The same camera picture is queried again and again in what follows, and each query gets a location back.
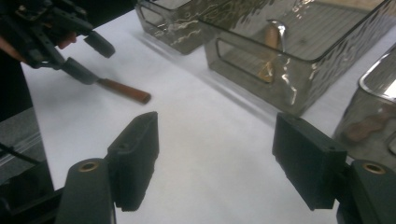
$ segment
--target wooden knife handle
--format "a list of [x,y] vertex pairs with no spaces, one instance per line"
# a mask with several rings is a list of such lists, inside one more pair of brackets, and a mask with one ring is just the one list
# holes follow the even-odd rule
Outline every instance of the wooden knife handle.
[[132,98],[142,104],[146,104],[150,99],[151,95],[148,92],[141,91],[123,84],[119,82],[107,79],[107,78],[100,78],[97,81],[100,85],[109,88],[113,91],[121,93],[129,98]]

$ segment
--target knife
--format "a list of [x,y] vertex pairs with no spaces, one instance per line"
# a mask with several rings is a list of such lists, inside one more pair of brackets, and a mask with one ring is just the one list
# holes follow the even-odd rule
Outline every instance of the knife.
[[108,78],[100,78],[73,58],[68,58],[62,65],[61,70],[85,85],[98,83],[106,89],[120,93],[142,104],[146,104],[151,99],[148,92],[120,84]]

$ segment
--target white tablecloth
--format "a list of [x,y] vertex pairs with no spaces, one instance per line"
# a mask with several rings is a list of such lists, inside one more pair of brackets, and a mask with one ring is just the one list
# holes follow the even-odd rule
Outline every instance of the white tablecloth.
[[[276,110],[208,69],[204,48],[183,56],[144,34],[135,12],[97,29],[116,48],[103,58],[82,39],[62,54],[100,77],[148,91],[147,105],[61,71],[23,67],[55,188],[78,161],[103,158],[136,116],[159,113],[160,156],[146,198],[118,223],[336,223],[311,212],[272,155]],[[394,42],[393,29],[303,118],[332,135],[358,78]]]

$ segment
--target textured plastic bin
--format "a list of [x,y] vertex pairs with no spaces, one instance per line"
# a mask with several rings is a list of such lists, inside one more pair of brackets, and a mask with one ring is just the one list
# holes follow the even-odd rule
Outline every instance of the textured plastic bin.
[[396,45],[359,80],[334,139],[357,160],[396,172]]
[[198,17],[224,0],[138,1],[137,16],[144,31],[182,54],[203,44]]
[[[396,22],[396,1],[351,1],[228,1],[199,19],[208,65],[299,116]],[[287,26],[283,44],[268,20]]]

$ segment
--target robotic hand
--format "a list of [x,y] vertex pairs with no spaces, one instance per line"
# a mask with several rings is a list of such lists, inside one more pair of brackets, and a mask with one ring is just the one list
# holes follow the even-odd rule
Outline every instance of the robotic hand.
[[70,34],[87,36],[85,42],[106,58],[115,53],[93,30],[87,12],[69,0],[0,0],[0,36],[31,67],[61,69],[83,84],[99,83],[143,104],[150,100],[145,91],[99,78],[73,58],[65,60],[55,46]]

